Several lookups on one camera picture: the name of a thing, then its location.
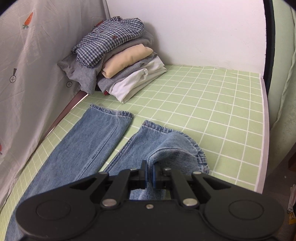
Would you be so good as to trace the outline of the blue denim jeans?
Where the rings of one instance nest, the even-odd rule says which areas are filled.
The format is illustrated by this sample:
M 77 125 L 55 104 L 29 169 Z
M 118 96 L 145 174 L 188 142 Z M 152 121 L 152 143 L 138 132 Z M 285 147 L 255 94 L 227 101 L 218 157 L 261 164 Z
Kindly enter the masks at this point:
M 162 200 L 165 189 L 152 186 L 152 169 L 208 174 L 206 156 L 185 133 L 144 121 L 103 173 L 100 169 L 132 123 L 133 114 L 91 105 L 56 146 L 16 205 L 6 240 L 24 235 L 40 240 L 71 240 L 95 222 L 112 176 L 147 162 L 147 187 L 131 200 Z

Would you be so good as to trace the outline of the green grid cutting mat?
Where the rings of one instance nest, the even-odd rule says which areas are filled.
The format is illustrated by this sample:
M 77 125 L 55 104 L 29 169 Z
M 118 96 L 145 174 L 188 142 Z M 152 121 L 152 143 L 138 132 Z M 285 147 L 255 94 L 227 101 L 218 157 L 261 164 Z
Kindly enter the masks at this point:
M 214 67 L 168 65 L 162 76 L 126 103 L 97 92 L 57 124 L 30 158 L 1 211 L 1 239 L 16 204 L 43 163 L 90 104 L 126 110 L 134 118 L 111 156 L 145 120 L 186 133 L 203 149 L 212 176 L 262 192 L 266 173 L 268 115 L 258 73 Z

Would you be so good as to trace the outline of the white folded garment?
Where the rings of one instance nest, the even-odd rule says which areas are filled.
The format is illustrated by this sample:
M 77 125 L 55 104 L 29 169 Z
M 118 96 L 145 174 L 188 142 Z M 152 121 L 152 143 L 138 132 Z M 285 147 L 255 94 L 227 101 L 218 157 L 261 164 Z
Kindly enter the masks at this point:
M 106 91 L 119 102 L 126 103 L 137 92 L 165 72 L 167 72 L 167 69 L 164 63 L 159 56 L 156 56 L 153 60 L 144 65 L 143 68 L 113 84 L 111 87 L 107 88 Z

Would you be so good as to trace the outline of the grey folded garment lower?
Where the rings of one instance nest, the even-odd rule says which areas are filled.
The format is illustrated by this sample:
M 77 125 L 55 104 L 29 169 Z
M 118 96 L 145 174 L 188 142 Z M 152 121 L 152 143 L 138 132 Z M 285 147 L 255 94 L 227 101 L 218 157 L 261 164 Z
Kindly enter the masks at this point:
M 116 83 L 120 82 L 121 80 L 125 79 L 129 75 L 131 75 L 133 72 L 136 72 L 140 69 L 142 69 L 145 65 L 150 63 L 152 60 L 154 60 L 155 57 L 157 57 L 158 54 L 156 52 L 153 52 L 146 58 L 138 61 L 137 63 L 134 63 L 131 66 L 126 67 L 125 69 L 121 70 L 119 73 L 114 75 L 114 77 L 107 79 L 106 77 L 103 76 L 98 76 L 97 77 L 97 86 L 98 89 L 101 92 L 109 92 L 109 89 Z

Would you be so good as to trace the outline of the grey folded shirt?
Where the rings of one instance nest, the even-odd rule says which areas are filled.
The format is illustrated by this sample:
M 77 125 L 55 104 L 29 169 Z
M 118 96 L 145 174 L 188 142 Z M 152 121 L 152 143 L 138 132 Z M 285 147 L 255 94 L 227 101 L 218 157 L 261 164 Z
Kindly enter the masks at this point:
M 97 75 L 102 70 L 104 63 L 109 60 L 113 55 L 132 47 L 137 44 L 143 44 L 145 47 L 152 47 L 154 43 L 154 37 L 148 31 L 135 40 L 128 41 L 119 47 L 111 50 L 95 65 L 93 68 L 87 68 L 76 60 L 76 55 L 71 53 L 66 58 L 58 62 L 58 66 L 66 73 L 70 80 L 76 81 L 80 84 L 80 90 L 87 94 L 93 94 L 95 92 L 95 86 L 97 83 Z

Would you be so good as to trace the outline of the beige folded garment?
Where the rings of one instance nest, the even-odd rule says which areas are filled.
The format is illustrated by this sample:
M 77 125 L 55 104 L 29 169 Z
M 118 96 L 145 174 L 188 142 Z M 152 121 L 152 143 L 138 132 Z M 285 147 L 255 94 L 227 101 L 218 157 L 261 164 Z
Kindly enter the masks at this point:
M 143 44 L 134 45 L 115 54 L 106 61 L 102 67 L 101 73 L 105 78 L 112 78 L 121 70 L 150 56 L 152 53 L 153 49 L 145 47 Z

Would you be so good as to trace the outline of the white carrot print sheet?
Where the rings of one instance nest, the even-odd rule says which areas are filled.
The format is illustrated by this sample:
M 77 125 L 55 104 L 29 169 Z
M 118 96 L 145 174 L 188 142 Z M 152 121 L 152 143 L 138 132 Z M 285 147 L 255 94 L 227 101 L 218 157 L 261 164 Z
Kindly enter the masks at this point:
M 101 1 L 16 1 L 1 15 L 1 204 L 80 89 L 58 62 L 104 17 Z

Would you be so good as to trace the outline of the light green upholstered chair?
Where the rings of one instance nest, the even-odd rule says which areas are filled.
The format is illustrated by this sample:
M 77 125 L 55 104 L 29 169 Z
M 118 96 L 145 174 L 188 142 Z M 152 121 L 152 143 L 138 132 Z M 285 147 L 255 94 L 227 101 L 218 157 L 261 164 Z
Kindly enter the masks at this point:
M 295 153 L 295 10 L 273 1 L 275 54 L 268 92 L 269 156 L 267 176 Z

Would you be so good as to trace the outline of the blue checkered folded shirt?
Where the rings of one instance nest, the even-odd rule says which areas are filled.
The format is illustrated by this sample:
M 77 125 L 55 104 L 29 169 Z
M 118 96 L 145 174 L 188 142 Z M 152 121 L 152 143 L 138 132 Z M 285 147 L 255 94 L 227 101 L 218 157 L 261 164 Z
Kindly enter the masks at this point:
M 111 50 L 141 37 L 144 32 L 144 23 L 139 18 L 114 16 L 83 37 L 71 52 L 78 62 L 93 68 Z

